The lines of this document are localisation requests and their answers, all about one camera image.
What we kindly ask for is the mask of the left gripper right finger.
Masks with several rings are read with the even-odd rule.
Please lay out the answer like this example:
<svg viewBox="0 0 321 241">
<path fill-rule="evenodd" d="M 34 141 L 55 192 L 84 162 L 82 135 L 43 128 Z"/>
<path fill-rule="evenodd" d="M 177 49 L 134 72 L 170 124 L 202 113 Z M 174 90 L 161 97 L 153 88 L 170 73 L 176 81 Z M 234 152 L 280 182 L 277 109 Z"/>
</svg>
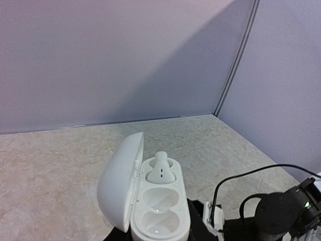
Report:
<svg viewBox="0 0 321 241">
<path fill-rule="evenodd" d="M 204 204 L 198 200 L 187 199 L 190 213 L 190 241 L 218 241 L 218 237 L 212 234 L 203 222 Z"/>
</svg>

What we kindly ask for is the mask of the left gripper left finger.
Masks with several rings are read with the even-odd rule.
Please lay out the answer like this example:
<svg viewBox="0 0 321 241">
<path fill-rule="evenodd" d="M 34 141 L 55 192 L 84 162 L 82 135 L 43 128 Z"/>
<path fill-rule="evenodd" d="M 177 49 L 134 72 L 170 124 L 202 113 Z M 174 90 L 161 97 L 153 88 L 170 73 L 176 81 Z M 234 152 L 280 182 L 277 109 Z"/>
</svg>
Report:
<svg viewBox="0 0 321 241">
<path fill-rule="evenodd" d="M 114 227 L 103 241 L 131 241 L 131 233 L 123 232 Z"/>
</svg>

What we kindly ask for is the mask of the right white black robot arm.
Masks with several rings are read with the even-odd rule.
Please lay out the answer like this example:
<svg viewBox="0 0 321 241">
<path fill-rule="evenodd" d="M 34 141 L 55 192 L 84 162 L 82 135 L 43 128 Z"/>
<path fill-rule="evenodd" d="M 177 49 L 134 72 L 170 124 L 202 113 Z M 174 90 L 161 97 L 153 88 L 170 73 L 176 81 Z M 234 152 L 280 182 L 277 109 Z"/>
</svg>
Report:
<svg viewBox="0 0 321 241">
<path fill-rule="evenodd" d="M 239 219 L 225 221 L 224 240 L 320 240 L 320 179 L 305 179 L 285 192 L 248 196 Z"/>
</svg>

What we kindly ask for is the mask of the white earbud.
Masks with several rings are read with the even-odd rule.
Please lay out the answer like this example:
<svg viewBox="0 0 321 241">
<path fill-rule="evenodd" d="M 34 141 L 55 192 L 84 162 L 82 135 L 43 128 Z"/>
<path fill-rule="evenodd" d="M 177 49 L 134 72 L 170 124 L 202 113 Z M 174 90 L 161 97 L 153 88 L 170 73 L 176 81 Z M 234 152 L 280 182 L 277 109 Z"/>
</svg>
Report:
<svg viewBox="0 0 321 241">
<path fill-rule="evenodd" d="M 152 170 L 146 176 L 148 182 L 153 184 L 170 184 L 175 182 L 176 177 L 171 170 L 167 152 L 156 152 L 155 157 L 149 164 Z"/>
</svg>

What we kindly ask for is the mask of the white earbud charging case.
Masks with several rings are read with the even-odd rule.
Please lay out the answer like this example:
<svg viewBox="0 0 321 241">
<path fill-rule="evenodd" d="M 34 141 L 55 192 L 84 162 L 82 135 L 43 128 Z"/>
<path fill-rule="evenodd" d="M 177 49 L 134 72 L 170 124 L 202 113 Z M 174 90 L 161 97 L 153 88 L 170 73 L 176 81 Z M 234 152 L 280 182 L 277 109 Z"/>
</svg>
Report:
<svg viewBox="0 0 321 241">
<path fill-rule="evenodd" d="M 153 184 L 143 159 L 144 133 L 126 137 L 108 161 L 97 186 L 99 207 L 114 227 L 133 240 L 187 240 L 190 214 L 179 162 L 168 157 L 176 180 Z"/>
</svg>

